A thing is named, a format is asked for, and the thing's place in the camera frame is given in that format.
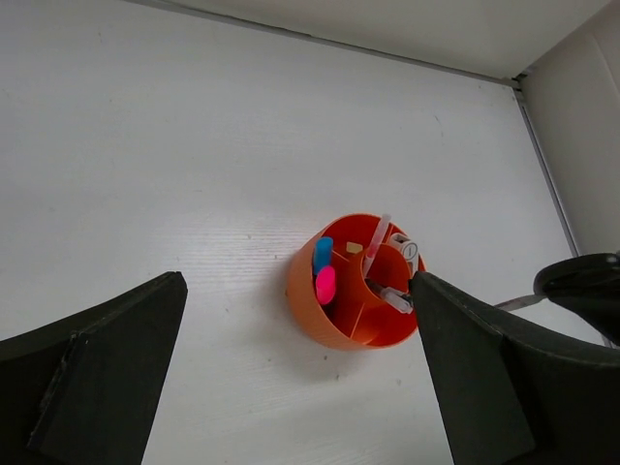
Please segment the black handled scissors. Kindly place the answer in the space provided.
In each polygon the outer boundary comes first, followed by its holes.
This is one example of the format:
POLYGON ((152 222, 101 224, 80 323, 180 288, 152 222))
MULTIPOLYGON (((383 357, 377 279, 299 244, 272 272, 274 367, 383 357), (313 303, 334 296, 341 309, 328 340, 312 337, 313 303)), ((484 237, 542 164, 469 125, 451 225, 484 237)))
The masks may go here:
POLYGON ((576 314, 619 347, 619 254, 596 253, 563 260, 538 272, 533 292, 496 305, 515 311, 547 299, 576 314))

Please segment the small tan eraser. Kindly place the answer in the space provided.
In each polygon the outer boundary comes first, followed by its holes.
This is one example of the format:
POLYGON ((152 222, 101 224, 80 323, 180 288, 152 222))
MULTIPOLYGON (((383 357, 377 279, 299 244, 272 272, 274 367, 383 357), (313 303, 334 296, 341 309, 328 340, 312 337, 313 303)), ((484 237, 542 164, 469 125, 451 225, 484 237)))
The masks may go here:
POLYGON ((356 253, 359 253, 362 250, 363 250, 363 246, 358 244, 358 243, 348 242, 346 244, 346 252, 347 253, 356 254, 356 253))

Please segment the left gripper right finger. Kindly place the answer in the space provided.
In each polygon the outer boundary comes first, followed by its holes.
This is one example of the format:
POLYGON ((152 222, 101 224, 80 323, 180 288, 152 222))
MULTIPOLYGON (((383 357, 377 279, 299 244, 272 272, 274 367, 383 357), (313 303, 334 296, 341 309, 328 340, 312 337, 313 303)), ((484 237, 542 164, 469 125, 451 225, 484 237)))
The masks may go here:
POLYGON ((618 463, 618 351, 429 272, 415 274, 410 293, 454 463, 618 463))

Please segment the pink translucent pen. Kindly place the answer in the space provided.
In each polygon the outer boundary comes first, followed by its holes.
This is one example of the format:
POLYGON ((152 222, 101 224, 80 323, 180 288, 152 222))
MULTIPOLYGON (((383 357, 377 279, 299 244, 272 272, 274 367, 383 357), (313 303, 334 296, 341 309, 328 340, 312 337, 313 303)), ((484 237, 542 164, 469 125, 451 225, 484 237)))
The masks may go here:
POLYGON ((368 276, 368 273, 372 267, 373 262, 377 256, 379 248, 383 242, 383 239, 388 231, 391 216, 389 214, 383 214, 375 228, 370 243, 364 254, 362 261, 362 275, 364 278, 368 276))

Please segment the blue capped black highlighter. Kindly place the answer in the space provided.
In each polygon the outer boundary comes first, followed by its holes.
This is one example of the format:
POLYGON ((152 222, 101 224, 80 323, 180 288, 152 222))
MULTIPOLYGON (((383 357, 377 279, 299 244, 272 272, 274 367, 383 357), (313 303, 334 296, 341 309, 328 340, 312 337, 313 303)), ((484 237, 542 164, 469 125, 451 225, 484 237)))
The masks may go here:
POLYGON ((314 246, 312 271, 317 276, 323 268, 330 266, 333 250, 333 239, 329 236, 320 237, 314 246))

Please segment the pink capped black highlighter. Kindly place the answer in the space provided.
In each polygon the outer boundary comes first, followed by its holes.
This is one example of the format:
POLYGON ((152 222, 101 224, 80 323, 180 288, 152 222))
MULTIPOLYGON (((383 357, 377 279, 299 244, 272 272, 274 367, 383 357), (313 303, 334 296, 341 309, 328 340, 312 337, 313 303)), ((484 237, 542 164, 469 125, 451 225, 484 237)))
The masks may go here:
POLYGON ((315 279, 315 294, 320 305, 329 305, 336 294, 336 270, 331 265, 321 268, 315 279))

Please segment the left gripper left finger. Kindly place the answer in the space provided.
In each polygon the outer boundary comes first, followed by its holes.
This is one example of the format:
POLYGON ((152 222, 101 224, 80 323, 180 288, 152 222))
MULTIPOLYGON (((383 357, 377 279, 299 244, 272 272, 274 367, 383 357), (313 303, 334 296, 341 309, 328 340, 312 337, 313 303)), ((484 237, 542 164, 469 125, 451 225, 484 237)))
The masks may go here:
POLYGON ((188 289, 169 271, 1 343, 4 464, 140 464, 188 289))

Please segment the black clear gel pen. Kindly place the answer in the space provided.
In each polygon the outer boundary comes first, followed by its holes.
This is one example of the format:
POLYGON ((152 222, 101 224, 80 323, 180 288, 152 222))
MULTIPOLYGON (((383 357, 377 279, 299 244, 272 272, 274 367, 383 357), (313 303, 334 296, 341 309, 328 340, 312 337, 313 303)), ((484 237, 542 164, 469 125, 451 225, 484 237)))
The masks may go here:
POLYGON ((412 314, 414 307, 406 293, 392 287, 384 287, 379 291, 380 298, 401 314, 412 314))

